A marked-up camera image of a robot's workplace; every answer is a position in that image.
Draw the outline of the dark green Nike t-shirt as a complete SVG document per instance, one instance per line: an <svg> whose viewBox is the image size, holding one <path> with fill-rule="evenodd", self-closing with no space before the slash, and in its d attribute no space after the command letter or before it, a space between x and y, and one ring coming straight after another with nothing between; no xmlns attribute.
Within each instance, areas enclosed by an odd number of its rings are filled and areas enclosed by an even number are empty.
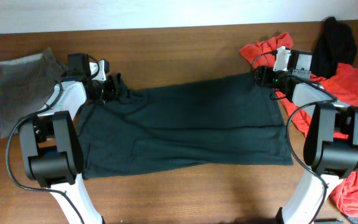
<svg viewBox="0 0 358 224"><path fill-rule="evenodd" d="M77 130L85 179L202 164L292 165L276 101L248 73L131 90L85 106Z"/></svg>

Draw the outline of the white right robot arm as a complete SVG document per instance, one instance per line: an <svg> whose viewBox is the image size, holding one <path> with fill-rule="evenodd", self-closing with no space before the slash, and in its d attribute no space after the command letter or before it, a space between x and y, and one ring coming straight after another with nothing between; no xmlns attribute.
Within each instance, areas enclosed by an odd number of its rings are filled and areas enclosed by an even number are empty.
<svg viewBox="0 0 358 224"><path fill-rule="evenodd" d="M296 105L297 113L311 116L303 158L294 157L305 172L275 221L315 223L327 196L358 170L358 106L339 101L320 84L289 71L259 66L251 74L256 85L279 90Z"/></svg>

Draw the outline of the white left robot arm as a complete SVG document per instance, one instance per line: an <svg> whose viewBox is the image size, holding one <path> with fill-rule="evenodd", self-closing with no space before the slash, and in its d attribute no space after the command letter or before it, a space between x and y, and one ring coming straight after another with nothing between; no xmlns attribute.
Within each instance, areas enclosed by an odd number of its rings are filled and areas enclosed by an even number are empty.
<svg viewBox="0 0 358 224"><path fill-rule="evenodd" d="M83 180L83 152L73 120L88 99L96 105L118 98L121 76L86 77L57 83L44 106L18 120L24 170L39 187L26 187L12 172L12 181L32 192L50 193L70 223L104 223L95 209Z"/></svg>

